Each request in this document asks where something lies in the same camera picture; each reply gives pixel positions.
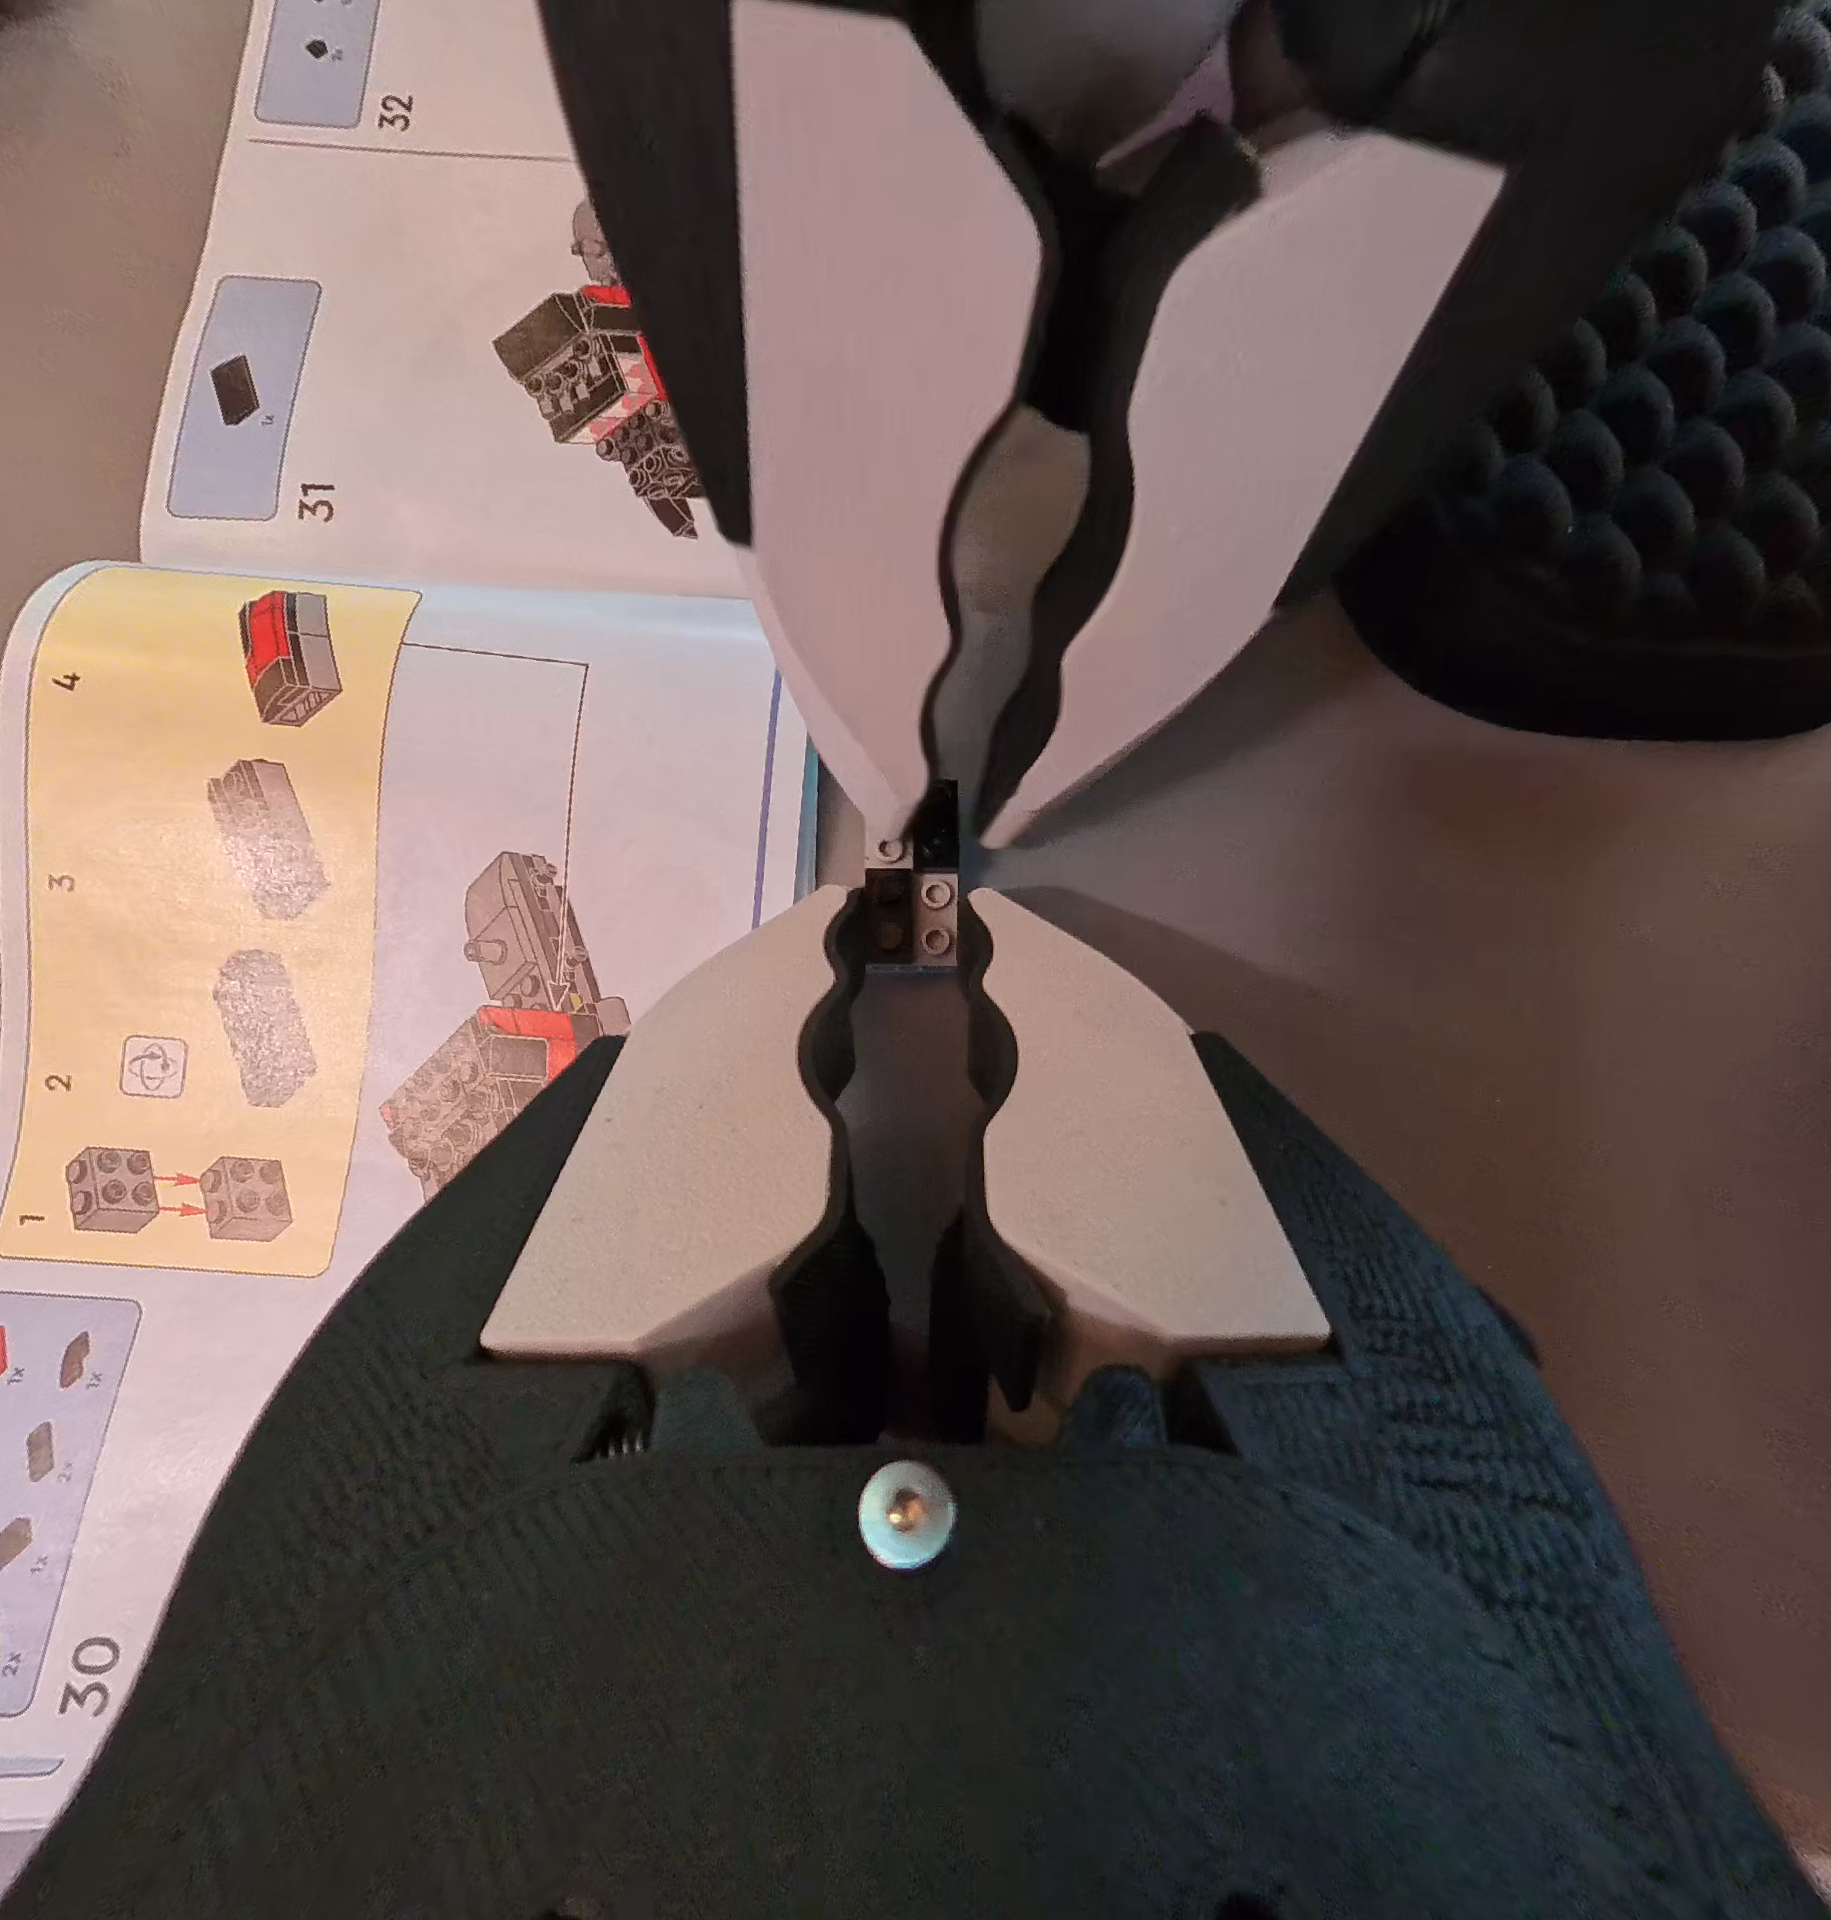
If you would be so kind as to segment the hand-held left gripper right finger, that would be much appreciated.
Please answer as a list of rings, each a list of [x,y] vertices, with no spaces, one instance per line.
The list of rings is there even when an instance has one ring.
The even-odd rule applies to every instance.
[[[990,888],[968,896],[960,1203],[932,1268],[939,1427],[1054,1427],[1109,1370],[1312,1357],[1315,1283],[1191,1024]]]

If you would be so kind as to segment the grey and black brick block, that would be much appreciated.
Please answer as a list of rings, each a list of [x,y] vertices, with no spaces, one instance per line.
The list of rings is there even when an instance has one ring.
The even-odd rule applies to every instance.
[[[865,822],[863,858],[869,974],[952,972],[960,905],[988,864],[957,779],[931,779],[902,825]]]

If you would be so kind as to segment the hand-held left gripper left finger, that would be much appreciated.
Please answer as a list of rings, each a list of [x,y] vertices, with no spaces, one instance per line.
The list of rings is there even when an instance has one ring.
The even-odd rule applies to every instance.
[[[760,1427],[870,1442],[895,1386],[838,1107],[865,896],[827,885],[688,972],[627,1038],[488,1318],[518,1361],[729,1378]]]

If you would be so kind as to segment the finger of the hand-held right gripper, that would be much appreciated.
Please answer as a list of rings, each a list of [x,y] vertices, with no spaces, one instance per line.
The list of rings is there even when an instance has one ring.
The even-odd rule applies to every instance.
[[[1318,126],[1265,152],[1257,203],[1179,262],[1129,384],[1120,562],[1057,665],[1047,744],[984,775],[987,846],[1161,733],[1270,623],[1504,180]]]
[[[932,779],[959,497],[1041,330],[1045,202],[951,18],[733,6],[745,575],[872,825]]]

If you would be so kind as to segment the building steps instruction booklet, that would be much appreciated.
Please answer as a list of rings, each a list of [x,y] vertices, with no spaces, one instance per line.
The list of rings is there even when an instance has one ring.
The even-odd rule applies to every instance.
[[[137,559],[0,667],[0,1874],[327,1310],[812,773],[536,4],[256,4]]]

